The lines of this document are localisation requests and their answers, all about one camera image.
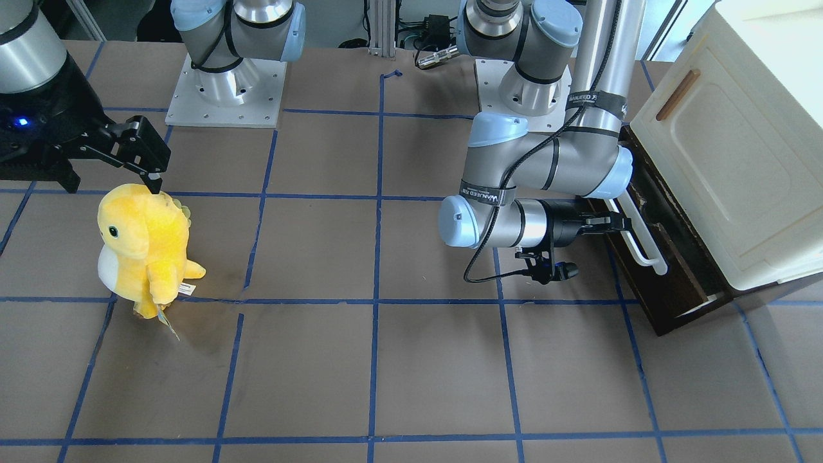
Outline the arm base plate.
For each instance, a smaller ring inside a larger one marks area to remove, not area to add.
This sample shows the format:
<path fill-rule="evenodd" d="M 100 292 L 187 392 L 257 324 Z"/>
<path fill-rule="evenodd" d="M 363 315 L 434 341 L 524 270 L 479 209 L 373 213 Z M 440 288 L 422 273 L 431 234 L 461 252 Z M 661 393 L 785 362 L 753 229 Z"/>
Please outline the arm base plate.
<path fill-rule="evenodd" d="M 206 73 L 185 58 L 165 123 L 209 128 L 277 126 L 286 62 L 244 59 L 225 73 Z"/>
<path fill-rule="evenodd" d="M 511 61 L 477 59 L 475 71 L 480 111 L 526 118 L 530 132 L 543 134 L 552 134 L 565 123 L 572 83 L 568 66 L 549 84 L 525 79 Z"/>

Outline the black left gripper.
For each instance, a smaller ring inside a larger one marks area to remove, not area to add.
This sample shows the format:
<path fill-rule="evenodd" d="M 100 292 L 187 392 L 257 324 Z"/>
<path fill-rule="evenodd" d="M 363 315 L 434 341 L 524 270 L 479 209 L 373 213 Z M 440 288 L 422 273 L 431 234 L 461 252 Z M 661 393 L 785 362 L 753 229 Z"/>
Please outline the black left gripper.
<path fill-rule="evenodd" d="M 629 217 L 623 213 L 605 211 L 584 213 L 567 201 L 544 200 L 547 228 L 544 245 L 562 248 L 573 243 L 583 228 L 584 235 L 631 232 Z"/>

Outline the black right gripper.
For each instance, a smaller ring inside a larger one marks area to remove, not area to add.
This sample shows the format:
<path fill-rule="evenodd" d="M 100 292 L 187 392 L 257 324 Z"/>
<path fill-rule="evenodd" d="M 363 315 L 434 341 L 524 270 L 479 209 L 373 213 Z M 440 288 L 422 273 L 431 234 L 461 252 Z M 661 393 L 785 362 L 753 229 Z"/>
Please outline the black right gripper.
<path fill-rule="evenodd" d="M 73 159 L 95 159 L 140 176 L 150 193 L 161 193 L 170 147 L 143 115 L 111 123 L 76 62 L 38 88 L 3 94 L 3 181 L 51 181 L 74 194 L 80 176 Z"/>

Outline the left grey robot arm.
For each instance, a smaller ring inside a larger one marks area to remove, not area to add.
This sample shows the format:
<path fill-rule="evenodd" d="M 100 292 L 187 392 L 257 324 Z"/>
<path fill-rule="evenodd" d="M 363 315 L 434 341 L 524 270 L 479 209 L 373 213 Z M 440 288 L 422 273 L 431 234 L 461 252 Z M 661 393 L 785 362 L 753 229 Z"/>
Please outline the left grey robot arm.
<path fill-rule="evenodd" d="M 448 246 L 564 247 L 594 233 L 570 206 L 527 199 L 521 188 L 614 199 L 633 171 L 618 143 L 646 2 L 464 1 L 461 53 L 511 63 L 505 108 L 471 123 L 459 191 L 441 203 Z"/>

